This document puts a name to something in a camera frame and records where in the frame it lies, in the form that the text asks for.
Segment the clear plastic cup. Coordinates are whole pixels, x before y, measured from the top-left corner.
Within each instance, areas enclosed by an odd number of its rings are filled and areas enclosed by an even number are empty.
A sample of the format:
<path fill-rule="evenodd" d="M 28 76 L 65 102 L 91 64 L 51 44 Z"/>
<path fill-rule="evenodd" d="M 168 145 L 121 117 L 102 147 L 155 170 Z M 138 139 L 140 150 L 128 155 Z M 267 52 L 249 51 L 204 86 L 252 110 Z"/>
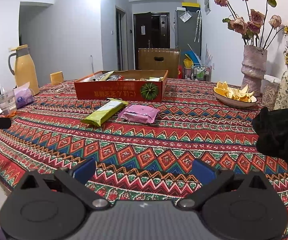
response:
<path fill-rule="evenodd" d="M 17 106 L 13 89 L 0 94 L 0 108 L 7 118 L 13 118 L 16 115 Z"/>

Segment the purple tissue pack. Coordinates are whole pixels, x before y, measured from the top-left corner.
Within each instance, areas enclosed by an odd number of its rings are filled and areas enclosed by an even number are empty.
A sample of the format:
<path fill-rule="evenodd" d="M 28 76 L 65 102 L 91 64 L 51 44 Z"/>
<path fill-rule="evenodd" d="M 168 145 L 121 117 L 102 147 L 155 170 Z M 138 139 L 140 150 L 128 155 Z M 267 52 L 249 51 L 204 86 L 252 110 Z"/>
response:
<path fill-rule="evenodd" d="M 20 109 L 34 102 L 32 90 L 30 89 L 30 82 L 27 82 L 24 85 L 15 88 L 13 91 L 15 94 L 15 102 L 17 109 Z"/>

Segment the patterned red tablecloth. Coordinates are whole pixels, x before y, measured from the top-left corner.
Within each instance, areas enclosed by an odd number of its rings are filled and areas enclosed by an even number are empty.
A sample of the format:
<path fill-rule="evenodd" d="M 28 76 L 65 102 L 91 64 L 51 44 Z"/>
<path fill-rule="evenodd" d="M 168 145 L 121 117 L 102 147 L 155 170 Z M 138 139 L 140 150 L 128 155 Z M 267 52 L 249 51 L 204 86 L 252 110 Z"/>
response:
<path fill-rule="evenodd" d="M 73 81 L 46 85 L 0 129 L 0 182 L 12 190 L 30 169 L 51 173 L 96 159 L 87 187 L 110 202 L 179 200 L 201 187 L 194 159 L 246 174 L 261 170 L 288 210 L 288 164 L 256 150 L 252 120 L 262 104 L 236 109 L 219 102 L 213 84 L 169 79 L 152 125 L 112 116 L 101 127 L 82 119 L 103 100 L 78 100 Z M 284 239 L 288 239 L 288 225 Z"/>

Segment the yellow thermos jug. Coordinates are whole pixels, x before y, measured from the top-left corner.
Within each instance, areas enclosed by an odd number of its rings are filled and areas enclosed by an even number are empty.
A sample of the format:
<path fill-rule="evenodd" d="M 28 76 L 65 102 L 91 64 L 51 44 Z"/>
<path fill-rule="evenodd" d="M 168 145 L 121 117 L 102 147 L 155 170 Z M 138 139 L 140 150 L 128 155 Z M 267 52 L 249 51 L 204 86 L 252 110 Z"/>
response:
<path fill-rule="evenodd" d="M 12 54 L 8 57 L 8 67 L 15 77 L 16 87 L 19 88 L 29 83 L 29 89 L 35 96 L 40 92 L 36 69 L 33 59 L 29 53 L 28 45 L 22 45 L 11 49 Z"/>

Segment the green snack bar pack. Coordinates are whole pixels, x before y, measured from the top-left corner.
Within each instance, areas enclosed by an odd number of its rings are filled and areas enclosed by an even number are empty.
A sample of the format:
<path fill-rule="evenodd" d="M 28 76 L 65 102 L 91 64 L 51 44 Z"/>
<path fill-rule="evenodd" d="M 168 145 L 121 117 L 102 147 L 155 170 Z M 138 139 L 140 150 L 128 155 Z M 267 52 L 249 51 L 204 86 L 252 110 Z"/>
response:
<path fill-rule="evenodd" d="M 84 124 L 101 127 L 108 119 L 127 105 L 128 102 L 126 101 L 110 98 L 108 103 L 91 113 L 86 118 L 82 119 L 81 122 Z"/>

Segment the yellow ceramic cup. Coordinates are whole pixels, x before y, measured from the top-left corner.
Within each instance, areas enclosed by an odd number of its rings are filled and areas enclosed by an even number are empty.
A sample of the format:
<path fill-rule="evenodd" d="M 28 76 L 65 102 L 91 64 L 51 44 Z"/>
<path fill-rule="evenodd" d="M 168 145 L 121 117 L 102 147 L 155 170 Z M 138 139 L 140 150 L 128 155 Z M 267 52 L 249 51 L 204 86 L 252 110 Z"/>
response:
<path fill-rule="evenodd" d="M 54 72 L 50 74 L 50 81 L 51 84 L 54 85 L 59 85 L 64 82 L 64 75 L 63 72 Z"/>

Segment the black fabric bundle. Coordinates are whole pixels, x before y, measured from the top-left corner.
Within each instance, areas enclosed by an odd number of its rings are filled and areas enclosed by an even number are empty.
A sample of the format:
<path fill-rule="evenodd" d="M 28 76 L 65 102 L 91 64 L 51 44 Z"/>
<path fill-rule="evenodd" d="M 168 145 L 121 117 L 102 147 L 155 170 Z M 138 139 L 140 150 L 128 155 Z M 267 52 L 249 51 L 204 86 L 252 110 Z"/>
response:
<path fill-rule="evenodd" d="M 258 135 L 257 151 L 288 164 L 288 108 L 269 111 L 263 107 L 252 126 Z"/>

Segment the pink snack pack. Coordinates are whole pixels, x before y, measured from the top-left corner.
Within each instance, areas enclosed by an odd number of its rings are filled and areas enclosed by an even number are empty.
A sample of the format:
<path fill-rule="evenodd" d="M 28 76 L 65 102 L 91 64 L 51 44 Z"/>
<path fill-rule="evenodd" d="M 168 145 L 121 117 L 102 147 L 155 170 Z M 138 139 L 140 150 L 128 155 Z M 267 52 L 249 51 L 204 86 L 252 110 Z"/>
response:
<path fill-rule="evenodd" d="M 159 109 L 144 105 L 129 105 L 118 117 L 127 121 L 141 124 L 153 124 Z"/>

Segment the glass jar of grains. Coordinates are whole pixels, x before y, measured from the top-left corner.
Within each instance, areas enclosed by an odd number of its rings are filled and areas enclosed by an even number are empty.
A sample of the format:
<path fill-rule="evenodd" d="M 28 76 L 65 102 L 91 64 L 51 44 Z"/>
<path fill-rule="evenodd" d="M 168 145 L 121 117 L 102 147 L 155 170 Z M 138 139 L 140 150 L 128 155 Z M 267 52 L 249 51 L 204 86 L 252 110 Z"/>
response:
<path fill-rule="evenodd" d="M 262 104 L 270 111 L 274 109 L 276 97 L 280 86 L 280 79 L 270 75 L 264 75 L 265 86 L 262 93 Z"/>

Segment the red cardboard snack box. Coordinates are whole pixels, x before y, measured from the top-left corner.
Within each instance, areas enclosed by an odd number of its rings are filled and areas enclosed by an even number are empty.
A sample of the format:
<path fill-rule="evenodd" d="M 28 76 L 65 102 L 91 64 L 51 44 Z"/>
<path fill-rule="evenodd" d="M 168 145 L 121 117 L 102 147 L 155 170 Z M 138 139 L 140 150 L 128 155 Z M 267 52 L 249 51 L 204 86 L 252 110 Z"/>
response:
<path fill-rule="evenodd" d="M 77 99 L 162 101 L 167 70 L 100 71 L 74 82 Z"/>

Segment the pink textured vase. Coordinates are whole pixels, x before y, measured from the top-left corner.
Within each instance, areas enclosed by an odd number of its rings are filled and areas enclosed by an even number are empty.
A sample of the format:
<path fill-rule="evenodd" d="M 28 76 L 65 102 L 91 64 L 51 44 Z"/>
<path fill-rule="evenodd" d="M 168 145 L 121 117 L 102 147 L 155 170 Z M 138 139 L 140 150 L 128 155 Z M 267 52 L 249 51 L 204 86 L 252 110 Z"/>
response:
<path fill-rule="evenodd" d="M 249 92 L 260 97 L 261 82 L 266 74 L 267 50 L 253 45 L 244 45 L 241 72 L 244 75 L 241 89 L 248 86 Z"/>

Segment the brown cardboard carton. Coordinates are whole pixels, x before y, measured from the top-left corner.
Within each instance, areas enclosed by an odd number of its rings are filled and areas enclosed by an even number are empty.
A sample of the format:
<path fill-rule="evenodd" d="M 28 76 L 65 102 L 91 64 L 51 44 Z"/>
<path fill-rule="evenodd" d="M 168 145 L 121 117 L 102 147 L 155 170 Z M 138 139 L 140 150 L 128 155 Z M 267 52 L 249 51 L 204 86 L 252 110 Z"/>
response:
<path fill-rule="evenodd" d="M 179 76 L 180 50 L 165 48 L 140 48 L 139 70 L 167 70 L 168 77 Z"/>

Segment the grey refrigerator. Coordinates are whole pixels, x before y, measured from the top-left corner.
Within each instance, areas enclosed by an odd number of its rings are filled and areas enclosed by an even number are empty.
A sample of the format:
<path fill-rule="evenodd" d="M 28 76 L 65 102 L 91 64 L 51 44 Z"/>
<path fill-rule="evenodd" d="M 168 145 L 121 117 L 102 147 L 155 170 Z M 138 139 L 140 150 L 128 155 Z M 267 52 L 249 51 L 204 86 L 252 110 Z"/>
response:
<path fill-rule="evenodd" d="M 200 12 L 200 8 L 193 7 L 186 11 L 175 11 L 175 48 L 181 53 L 192 49 L 201 56 L 201 35 L 197 26 Z"/>

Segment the dark entrance door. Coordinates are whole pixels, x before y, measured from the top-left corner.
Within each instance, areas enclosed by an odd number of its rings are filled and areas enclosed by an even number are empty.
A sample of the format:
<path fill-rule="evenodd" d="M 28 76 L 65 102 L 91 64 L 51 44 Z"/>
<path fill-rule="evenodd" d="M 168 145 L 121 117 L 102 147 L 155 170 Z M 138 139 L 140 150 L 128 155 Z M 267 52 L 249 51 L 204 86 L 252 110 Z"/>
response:
<path fill-rule="evenodd" d="M 170 48 L 169 12 L 133 15 L 135 69 L 139 69 L 139 49 Z"/>

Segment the yellow box on fridge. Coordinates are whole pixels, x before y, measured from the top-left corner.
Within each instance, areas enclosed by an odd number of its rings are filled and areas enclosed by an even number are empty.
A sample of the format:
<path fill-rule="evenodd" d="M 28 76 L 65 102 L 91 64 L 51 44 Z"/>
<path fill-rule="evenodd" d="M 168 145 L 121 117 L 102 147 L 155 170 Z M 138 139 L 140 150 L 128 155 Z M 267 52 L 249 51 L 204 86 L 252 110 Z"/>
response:
<path fill-rule="evenodd" d="M 186 8 L 187 10 L 194 10 L 194 9 L 200 8 L 199 3 L 182 2 L 181 5 L 183 8 Z"/>

